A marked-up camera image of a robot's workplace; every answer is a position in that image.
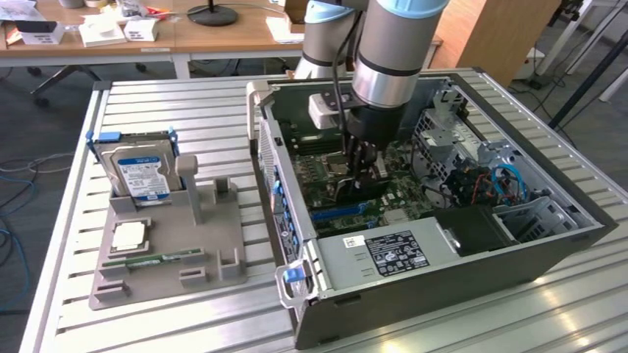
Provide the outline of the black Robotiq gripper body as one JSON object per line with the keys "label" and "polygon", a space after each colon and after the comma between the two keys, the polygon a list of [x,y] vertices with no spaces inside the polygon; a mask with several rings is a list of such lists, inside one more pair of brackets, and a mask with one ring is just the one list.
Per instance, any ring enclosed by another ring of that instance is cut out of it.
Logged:
{"label": "black Robotiq gripper body", "polygon": [[397,138],[402,120],[403,106],[355,107],[350,111],[347,131],[359,141],[374,144],[377,147],[387,147]]}

